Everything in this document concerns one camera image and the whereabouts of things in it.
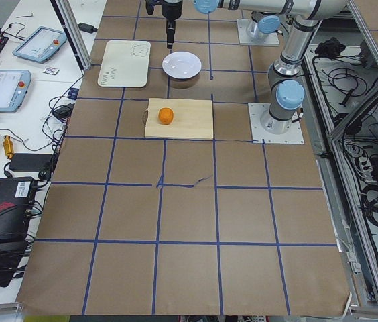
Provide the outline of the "small black adapter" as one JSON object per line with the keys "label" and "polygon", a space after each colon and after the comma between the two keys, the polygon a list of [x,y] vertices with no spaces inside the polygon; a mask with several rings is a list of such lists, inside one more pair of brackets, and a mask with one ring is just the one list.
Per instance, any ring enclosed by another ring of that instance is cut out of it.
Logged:
{"label": "small black adapter", "polygon": [[95,26],[82,22],[78,23],[78,27],[80,31],[90,34],[93,34],[98,30]]}

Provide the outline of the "orange fruit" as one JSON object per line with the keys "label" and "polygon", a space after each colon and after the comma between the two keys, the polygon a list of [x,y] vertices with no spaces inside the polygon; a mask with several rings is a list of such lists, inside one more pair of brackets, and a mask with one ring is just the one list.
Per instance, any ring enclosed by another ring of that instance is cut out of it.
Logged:
{"label": "orange fruit", "polygon": [[174,111],[169,107],[163,107],[158,112],[158,119],[161,124],[169,125],[174,120]]}

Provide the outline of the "white round bowl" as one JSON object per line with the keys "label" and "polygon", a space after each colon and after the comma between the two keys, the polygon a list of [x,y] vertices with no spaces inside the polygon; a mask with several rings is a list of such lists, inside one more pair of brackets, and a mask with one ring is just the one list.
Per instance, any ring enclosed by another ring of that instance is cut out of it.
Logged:
{"label": "white round bowl", "polygon": [[162,61],[162,70],[170,77],[187,80],[202,70],[202,62],[191,52],[172,52]]}

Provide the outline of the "teach pendant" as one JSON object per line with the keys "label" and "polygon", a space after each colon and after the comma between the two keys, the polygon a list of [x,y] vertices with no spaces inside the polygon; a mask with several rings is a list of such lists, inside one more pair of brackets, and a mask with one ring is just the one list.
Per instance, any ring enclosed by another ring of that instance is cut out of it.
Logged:
{"label": "teach pendant", "polygon": [[0,113],[15,113],[21,107],[31,80],[28,70],[0,70]]}
{"label": "teach pendant", "polygon": [[12,54],[25,60],[43,63],[51,59],[66,41],[67,36],[63,31],[40,26]]}

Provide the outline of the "gold metal cylinder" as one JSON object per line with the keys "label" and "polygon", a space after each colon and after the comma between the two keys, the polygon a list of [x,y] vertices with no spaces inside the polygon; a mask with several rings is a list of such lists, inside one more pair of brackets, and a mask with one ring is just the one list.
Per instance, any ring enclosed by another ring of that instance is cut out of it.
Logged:
{"label": "gold metal cylinder", "polygon": [[6,158],[8,160],[11,160],[14,155],[14,147],[13,142],[11,141],[11,137],[8,135],[3,136],[3,149]]}

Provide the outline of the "black cloth bundle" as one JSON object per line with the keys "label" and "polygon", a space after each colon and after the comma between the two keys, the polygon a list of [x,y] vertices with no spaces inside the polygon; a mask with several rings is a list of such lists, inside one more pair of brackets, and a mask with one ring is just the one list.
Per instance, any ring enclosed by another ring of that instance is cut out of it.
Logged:
{"label": "black cloth bundle", "polygon": [[320,43],[315,49],[315,53],[319,57],[323,58],[337,58],[346,49],[346,46],[342,44],[337,38],[331,37],[331,39]]}

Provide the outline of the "lower teach pendant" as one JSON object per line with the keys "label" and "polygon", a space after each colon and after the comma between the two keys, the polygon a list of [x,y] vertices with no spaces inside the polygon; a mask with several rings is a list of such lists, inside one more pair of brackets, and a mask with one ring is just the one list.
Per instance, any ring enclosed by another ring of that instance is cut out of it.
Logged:
{"label": "lower teach pendant", "polygon": [[15,113],[21,107],[31,80],[28,70],[0,70],[0,113]]}

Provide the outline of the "cream tray with bear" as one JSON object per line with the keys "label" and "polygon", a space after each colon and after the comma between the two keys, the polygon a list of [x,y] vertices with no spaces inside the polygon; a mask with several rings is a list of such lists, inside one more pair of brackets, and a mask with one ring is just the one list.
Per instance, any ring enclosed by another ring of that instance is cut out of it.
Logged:
{"label": "cream tray with bear", "polygon": [[107,42],[97,83],[100,87],[141,88],[147,84],[151,44],[147,41]]}

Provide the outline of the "upper teach pendant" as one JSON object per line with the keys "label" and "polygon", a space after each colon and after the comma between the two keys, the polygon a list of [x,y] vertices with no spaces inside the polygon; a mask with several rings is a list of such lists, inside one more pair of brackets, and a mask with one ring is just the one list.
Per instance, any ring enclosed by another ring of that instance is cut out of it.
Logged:
{"label": "upper teach pendant", "polygon": [[66,41],[67,36],[63,31],[40,26],[12,54],[25,60],[43,63],[51,59]]}

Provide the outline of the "aluminium frame post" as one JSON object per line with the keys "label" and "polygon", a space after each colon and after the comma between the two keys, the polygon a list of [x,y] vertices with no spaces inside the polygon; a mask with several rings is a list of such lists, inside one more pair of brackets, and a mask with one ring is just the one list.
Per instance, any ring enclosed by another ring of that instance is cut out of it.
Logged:
{"label": "aluminium frame post", "polygon": [[79,69],[81,71],[90,70],[92,60],[82,39],[70,2],[67,0],[50,0],[50,3],[66,34]]}

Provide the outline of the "black computer box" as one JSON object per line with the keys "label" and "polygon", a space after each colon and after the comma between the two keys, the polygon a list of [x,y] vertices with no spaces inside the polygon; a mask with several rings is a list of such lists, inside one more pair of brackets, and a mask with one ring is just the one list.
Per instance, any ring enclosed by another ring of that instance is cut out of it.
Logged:
{"label": "black computer box", "polygon": [[0,243],[26,239],[37,181],[28,177],[0,178]]}

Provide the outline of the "wooden cutting board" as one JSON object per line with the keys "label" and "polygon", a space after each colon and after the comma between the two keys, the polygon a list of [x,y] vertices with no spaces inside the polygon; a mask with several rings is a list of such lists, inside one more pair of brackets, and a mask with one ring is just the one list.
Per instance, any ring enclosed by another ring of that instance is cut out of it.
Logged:
{"label": "wooden cutting board", "polygon": [[[159,119],[161,108],[174,112],[171,124]],[[145,125],[146,138],[200,139],[214,137],[213,105],[211,100],[150,98]]]}

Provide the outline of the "white power strip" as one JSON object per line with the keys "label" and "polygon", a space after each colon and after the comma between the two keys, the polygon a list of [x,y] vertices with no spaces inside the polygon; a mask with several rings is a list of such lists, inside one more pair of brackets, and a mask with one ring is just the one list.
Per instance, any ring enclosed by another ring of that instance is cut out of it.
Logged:
{"label": "white power strip", "polygon": [[368,153],[364,150],[362,145],[356,142],[351,142],[347,145],[347,148],[353,158],[356,172],[359,177],[364,182],[373,184],[375,182],[372,175],[373,166],[369,159]]}

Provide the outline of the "black power brick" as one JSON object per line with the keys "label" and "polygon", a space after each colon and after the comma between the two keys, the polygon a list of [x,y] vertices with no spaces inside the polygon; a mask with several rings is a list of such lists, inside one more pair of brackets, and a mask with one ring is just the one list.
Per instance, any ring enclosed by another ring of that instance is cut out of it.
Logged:
{"label": "black power brick", "polygon": [[52,160],[52,154],[14,154],[9,164],[13,172],[39,172]]}

